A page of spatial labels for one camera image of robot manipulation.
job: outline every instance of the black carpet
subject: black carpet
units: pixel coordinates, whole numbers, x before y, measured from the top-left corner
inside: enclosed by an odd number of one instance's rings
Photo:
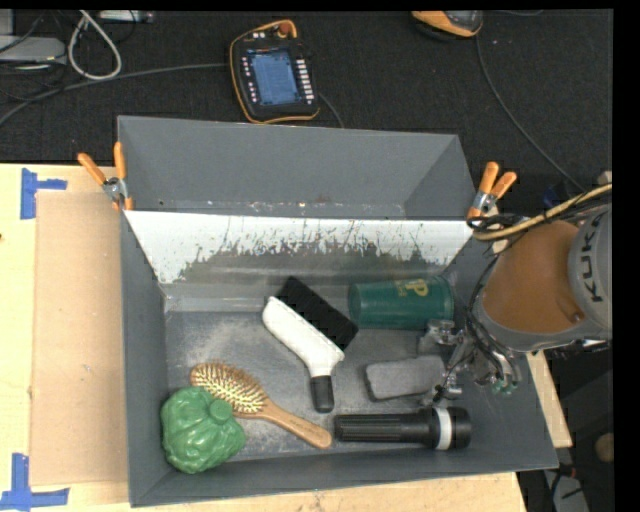
[[[40,14],[16,10],[16,34]],[[612,168],[613,9],[530,14],[484,11],[478,37],[443,42],[409,11],[155,11],[153,23],[105,25],[123,60],[118,79],[64,90],[84,81],[70,67],[0,66],[0,162],[75,164],[87,152],[112,165],[123,114],[245,122],[227,67],[127,75],[224,64],[235,37],[287,17],[312,51],[325,100],[309,125],[457,134],[475,184],[495,160],[519,175],[501,209],[537,214],[549,187],[573,195]],[[48,10],[33,35],[66,43],[79,19]],[[112,69],[95,31],[75,55],[88,72]]]

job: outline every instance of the yellow cable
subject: yellow cable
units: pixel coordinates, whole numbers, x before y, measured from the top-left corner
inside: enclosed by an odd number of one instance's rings
[[[529,220],[526,220],[524,222],[521,222],[520,224],[516,224],[515,226],[511,226],[509,228],[504,228],[504,229],[497,229],[495,231],[492,231],[491,233],[474,233],[474,237],[477,240],[481,240],[481,241],[490,241],[490,240],[495,240],[496,238],[504,238],[507,236],[511,236],[514,235],[516,233],[519,233],[521,231],[524,231],[526,229],[529,229],[537,224],[540,224],[542,222],[548,221],[549,219],[561,214],[562,212],[568,210],[569,208],[571,208],[572,206],[578,205],[580,203],[583,203],[589,199],[592,199],[596,196],[599,196],[601,194],[604,194],[605,192],[608,192],[609,190],[611,190],[612,188],[612,184],[608,183],[606,185],[603,185],[601,187],[598,187],[596,189],[591,190],[590,192],[587,192],[585,194],[581,194],[579,196],[576,196],[572,199],[569,199],[567,201],[565,201],[562,204],[559,204],[558,206],[554,206],[553,208],[551,208],[546,214],[540,214],[537,215],[536,217],[533,217]]]

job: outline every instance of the hairbrush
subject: hairbrush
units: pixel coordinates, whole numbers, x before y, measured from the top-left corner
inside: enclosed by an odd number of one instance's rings
[[[229,402],[237,418],[270,421],[322,450],[333,442],[328,430],[276,405],[260,383],[240,368],[220,361],[201,363],[191,370],[190,380],[193,386]]]

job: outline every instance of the green container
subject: green container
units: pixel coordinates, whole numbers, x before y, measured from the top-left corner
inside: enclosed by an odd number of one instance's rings
[[[453,306],[451,285],[441,276],[349,288],[349,315],[363,329],[425,329],[432,319],[453,320]]]

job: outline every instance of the cardboard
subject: cardboard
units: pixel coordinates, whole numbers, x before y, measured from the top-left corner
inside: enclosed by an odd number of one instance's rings
[[[31,483],[127,479],[118,214],[38,193]]]

